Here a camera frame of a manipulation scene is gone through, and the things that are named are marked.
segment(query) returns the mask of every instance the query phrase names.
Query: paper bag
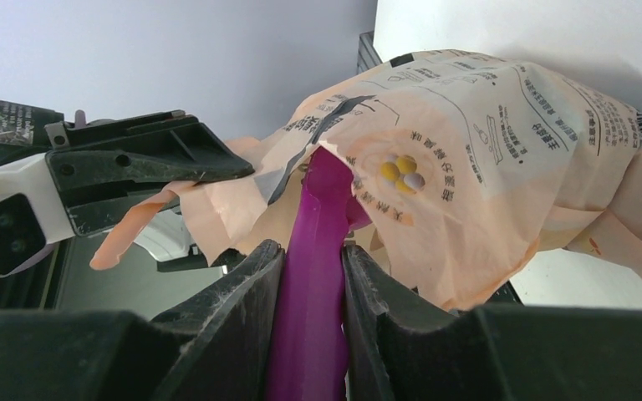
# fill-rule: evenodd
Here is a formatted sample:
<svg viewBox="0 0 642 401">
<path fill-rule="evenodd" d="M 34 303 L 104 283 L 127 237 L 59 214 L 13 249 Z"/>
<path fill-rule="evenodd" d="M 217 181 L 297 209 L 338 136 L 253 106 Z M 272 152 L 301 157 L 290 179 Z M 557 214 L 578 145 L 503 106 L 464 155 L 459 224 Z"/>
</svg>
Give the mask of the paper bag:
<svg viewBox="0 0 642 401">
<path fill-rule="evenodd" d="M 353 171 L 373 222 L 348 241 L 439 307 L 484 302 L 538 250 L 642 276 L 642 115 L 535 63 L 456 50 L 408 54 L 309 97 L 240 151 L 252 176 L 175 186 L 208 259 L 288 244 L 319 146 Z"/>
</svg>

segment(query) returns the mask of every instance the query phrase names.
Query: purple object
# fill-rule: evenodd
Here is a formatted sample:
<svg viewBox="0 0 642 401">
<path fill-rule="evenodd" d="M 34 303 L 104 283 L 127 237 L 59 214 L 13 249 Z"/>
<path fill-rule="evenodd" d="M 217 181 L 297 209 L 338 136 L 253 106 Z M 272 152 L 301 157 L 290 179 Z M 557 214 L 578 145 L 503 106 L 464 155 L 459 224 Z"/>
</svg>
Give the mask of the purple object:
<svg viewBox="0 0 642 401">
<path fill-rule="evenodd" d="M 327 150 L 312 155 L 274 314 L 267 400 L 345 396 L 348 344 L 341 329 L 340 252 L 349 227 L 369 222 L 351 194 L 352 182 L 348 167 Z"/>
</svg>

